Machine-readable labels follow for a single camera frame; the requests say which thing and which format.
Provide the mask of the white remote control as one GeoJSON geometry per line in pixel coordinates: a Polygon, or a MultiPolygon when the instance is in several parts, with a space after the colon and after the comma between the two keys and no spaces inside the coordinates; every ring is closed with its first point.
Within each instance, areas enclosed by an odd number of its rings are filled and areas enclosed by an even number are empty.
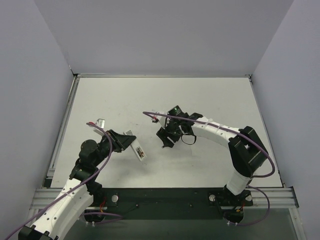
{"type": "Polygon", "coordinates": [[[143,162],[147,158],[144,149],[138,141],[138,137],[136,137],[136,139],[130,144],[130,147],[140,162],[143,162]]]}

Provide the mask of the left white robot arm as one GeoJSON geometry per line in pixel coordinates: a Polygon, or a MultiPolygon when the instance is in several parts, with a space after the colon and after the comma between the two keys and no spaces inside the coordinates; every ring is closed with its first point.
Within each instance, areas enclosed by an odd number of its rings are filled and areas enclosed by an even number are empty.
{"type": "Polygon", "coordinates": [[[96,182],[101,171],[98,165],[106,164],[113,152],[121,153],[137,139],[112,129],[103,134],[100,142],[88,139],[81,144],[75,166],[59,195],[31,226],[19,230],[19,240],[62,240],[87,207],[101,203],[102,185],[96,182]]]}

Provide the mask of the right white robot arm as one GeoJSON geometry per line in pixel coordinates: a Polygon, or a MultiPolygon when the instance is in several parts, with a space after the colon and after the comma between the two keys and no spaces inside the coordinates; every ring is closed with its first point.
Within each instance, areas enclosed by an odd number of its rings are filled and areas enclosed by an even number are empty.
{"type": "Polygon", "coordinates": [[[160,124],[156,135],[163,147],[172,148],[183,137],[208,140],[225,149],[225,157],[233,168],[226,191],[239,196],[267,160],[268,151],[256,131],[250,127],[230,127],[219,124],[200,113],[188,114],[177,105],[167,112],[156,112],[154,123],[160,124]]]}

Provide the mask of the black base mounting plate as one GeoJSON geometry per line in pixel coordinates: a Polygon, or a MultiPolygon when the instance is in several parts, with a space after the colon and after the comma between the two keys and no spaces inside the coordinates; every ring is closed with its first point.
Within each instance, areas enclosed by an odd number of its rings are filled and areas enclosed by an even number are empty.
{"type": "Polygon", "coordinates": [[[220,220],[224,215],[243,219],[253,206],[251,192],[234,196],[224,187],[103,188],[85,210],[87,222],[117,220],[220,220]]]}

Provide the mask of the aluminium front rail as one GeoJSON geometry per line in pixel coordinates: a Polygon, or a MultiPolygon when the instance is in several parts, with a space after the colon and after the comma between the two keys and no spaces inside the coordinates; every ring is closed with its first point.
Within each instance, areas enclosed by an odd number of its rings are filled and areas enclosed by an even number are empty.
{"type": "MultiPolygon", "coordinates": [[[[298,203],[295,190],[285,187],[275,187],[275,188],[259,188],[264,192],[270,203],[271,209],[292,209],[298,208],[300,205],[298,203]]],[[[267,199],[266,197],[258,190],[249,188],[251,191],[253,208],[264,209],[267,208],[267,199]]],[[[30,209],[40,210],[50,204],[60,193],[61,188],[43,188],[36,189],[30,209]]]]}

